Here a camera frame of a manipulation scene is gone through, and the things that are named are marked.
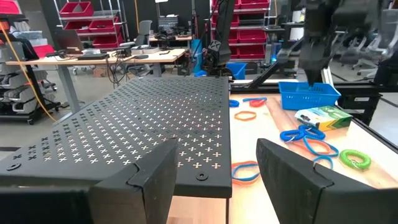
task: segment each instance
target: green rubber band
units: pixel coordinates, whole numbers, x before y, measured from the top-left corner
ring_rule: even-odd
[[[348,156],[354,156],[362,159],[362,162],[355,161],[348,158]],[[353,169],[366,170],[371,166],[371,158],[365,153],[359,152],[357,150],[347,149],[340,153],[340,160],[347,166]]]

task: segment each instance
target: perforated metal table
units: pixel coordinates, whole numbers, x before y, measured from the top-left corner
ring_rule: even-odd
[[[101,181],[177,138],[175,195],[229,198],[227,78],[133,80],[0,161],[2,185]]]

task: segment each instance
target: wooden table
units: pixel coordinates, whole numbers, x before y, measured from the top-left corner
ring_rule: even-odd
[[[175,41],[190,41],[192,37],[175,37]],[[155,37],[149,37],[150,42],[158,41]]]
[[[251,108],[249,103],[242,103],[244,98],[264,96],[268,97],[268,101],[266,106],[260,108]],[[266,138],[307,159],[314,159],[315,156],[296,146],[296,143],[284,143],[280,140],[281,131],[297,129],[300,123],[294,118],[296,111],[282,109],[279,94],[231,95],[230,99],[241,102],[239,108],[231,108],[229,114],[232,163],[256,161],[256,143],[259,138]],[[257,118],[248,122],[234,119],[236,113],[244,110],[255,111]],[[343,165],[338,158],[334,158],[334,171],[377,189],[398,187],[398,154],[372,137],[366,130],[351,122],[348,128],[327,131],[325,134],[325,141],[340,151],[355,149],[366,153],[372,159],[369,170],[360,172]],[[329,167],[328,162],[321,162],[321,164]],[[223,199],[174,197],[168,223],[225,223],[224,204]],[[228,217],[230,224],[279,224],[261,179],[250,186],[233,185]]]
[[[153,71],[155,77],[162,76],[162,69],[160,67],[160,63],[173,63],[178,58],[180,58],[184,54],[184,49],[173,49],[170,53],[166,55],[160,55],[164,52],[157,52],[154,54],[148,54],[148,58],[146,59],[134,59],[132,57],[124,58],[123,63],[153,63]],[[109,63],[116,63],[116,57],[110,57],[108,59]],[[6,62],[7,65],[18,65],[18,62]],[[70,59],[65,60],[61,58],[49,57],[49,58],[41,58],[38,60],[31,60],[28,62],[22,62],[23,65],[57,65],[58,66],[58,74],[60,76],[63,88],[65,90],[67,100],[70,105],[71,113],[68,114],[75,114],[80,111],[79,101],[76,95],[75,87],[73,86],[72,78],[69,73],[69,66],[75,65],[105,65],[106,60],[77,60],[77,59]]]

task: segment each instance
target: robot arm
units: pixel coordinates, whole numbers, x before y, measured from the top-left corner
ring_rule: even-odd
[[[234,14],[235,0],[214,0],[217,1],[216,9],[218,18],[214,39],[207,48],[205,68],[208,75],[222,76],[222,69],[231,59],[231,51],[228,45],[229,30],[231,29]]]
[[[320,79],[333,57],[335,30],[368,32],[377,26],[383,0],[307,1],[304,37],[298,66],[305,70],[310,85]]]

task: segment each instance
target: blue plastic basket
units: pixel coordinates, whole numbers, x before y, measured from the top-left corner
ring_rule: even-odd
[[[315,83],[312,87],[307,82],[279,82],[282,108],[302,110],[319,106],[333,106],[341,96],[336,89],[325,83]]]
[[[232,71],[235,79],[244,80],[246,76],[246,65],[246,63],[227,63],[226,67]]]
[[[229,68],[232,71],[233,76],[237,80],[244,80],[244,77],[246,76],[246,63],[227,63],[226,67]],[[203,70],[200,70],[198,72],[195,72],[194,77],[204,77],[206,76],[206,72]]]

